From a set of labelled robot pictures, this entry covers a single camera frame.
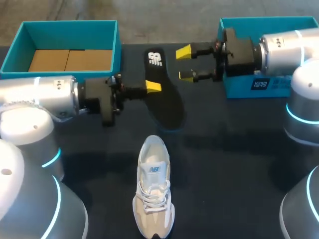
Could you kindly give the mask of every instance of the black table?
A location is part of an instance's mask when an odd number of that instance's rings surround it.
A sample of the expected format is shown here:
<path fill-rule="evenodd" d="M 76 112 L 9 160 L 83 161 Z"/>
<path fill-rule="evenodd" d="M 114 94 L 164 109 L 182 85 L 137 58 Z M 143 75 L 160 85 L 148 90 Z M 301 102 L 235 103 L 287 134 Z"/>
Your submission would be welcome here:
<path fill-rule="evenodd" d="M 317 164 L 315 152 L 283 132 L 286 100 L 227 100 L 222 83 L 179 81 L 184 67 L 207 69 L 212 62 L 209 57 L 176 62 L 182 44 L 123 45 L 124 83 L 144 80 L 143 52 L 154 46 L 165 49 L 171 80 L 185 102 L 182 131 L 158 131 L 142 101 L 127 102 L 112 128 L 102 128 L 99 116 L 56 126 L 65 184 L 88 209 L 88 239 L 141 238 L 132 199 L 138 154 L 151 134 L 170 152 L 176 208 L 170 238 L 282 239 L 280 203 Z M 0 48 L 0 60 L 7 50 Z"/>

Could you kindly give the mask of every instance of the concrete floor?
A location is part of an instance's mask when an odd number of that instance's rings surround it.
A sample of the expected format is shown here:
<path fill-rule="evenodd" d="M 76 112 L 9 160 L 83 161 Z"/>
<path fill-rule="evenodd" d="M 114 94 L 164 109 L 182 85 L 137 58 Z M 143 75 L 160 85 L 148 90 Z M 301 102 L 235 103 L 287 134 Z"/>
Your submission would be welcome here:
<path fill-rule="evenodd" d="M 22 21 L 116 19 L 123 43 L 208 41 L 221 17 L 312 15 L 318 0 L 0 0 L 0 45 Z"/>

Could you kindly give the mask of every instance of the box label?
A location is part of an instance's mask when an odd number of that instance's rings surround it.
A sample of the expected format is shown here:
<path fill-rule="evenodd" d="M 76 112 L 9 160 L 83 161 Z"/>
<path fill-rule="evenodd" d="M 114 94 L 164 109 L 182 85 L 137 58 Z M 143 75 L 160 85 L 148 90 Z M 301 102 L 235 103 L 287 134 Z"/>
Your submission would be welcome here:
<path fill-rule="evenodd" d="M 272 90 L 276 90 L 276 89 L 289 89 L 290 88 L 290 84 L 291 84 L 291 76 L 286 76 L 286 77 L 277 77 L 272 86 L 271 89 Z"/>
<path fill-rule="evenodd" d="M 269 85 L 269 78 L 257 78 L 253 81 L 253 85 L 251 86 L 251 90 L 266 90 Z"/>

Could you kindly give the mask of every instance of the white sneaker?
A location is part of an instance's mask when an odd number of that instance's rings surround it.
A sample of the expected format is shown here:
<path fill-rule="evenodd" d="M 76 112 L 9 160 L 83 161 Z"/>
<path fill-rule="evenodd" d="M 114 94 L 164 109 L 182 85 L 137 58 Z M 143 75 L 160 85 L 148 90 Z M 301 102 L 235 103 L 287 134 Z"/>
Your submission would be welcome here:
<path fill-rule="evenodd" d="M 169 154 L 160 137 L 149 136 L 140 151 L 137 189 L 133 198 L 135 221 L 147 239 L 163 239 L 175 218 L 170 195 Z"/>

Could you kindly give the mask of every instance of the blue shoe box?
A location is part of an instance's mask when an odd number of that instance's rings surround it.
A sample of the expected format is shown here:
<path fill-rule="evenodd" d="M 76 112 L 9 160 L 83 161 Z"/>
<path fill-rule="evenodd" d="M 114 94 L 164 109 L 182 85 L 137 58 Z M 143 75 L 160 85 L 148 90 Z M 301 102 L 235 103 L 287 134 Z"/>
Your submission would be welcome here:
<path fill-rule="evenodd" d="M 238 38 L 251 37 L 253 43 L 258 44 L 259 38 L 264 34 L 315 27 L 319 25 L 311 16 L 221 18 L 218 38 L 222 39 L 225 28 L 234 28 Z M 270 98 L 290 95 L 291 76 L 267 77 L 261 74 L 224 76 L 223 81 L 227 98 Z M 261 87 L 258 90 L 252 90 L 255 89 L 253 85 Z"/>
<path fill-rule="evenodd" d="M 112 50 L 110 70 L 29 72 L 36 50 Z M 85 78 L 106 77 L 120 71 L 121 42 L 118 23 L 102 21 L 26 21 L 12 42 L 0 69 L 1 79 L 72 75 Z"/>

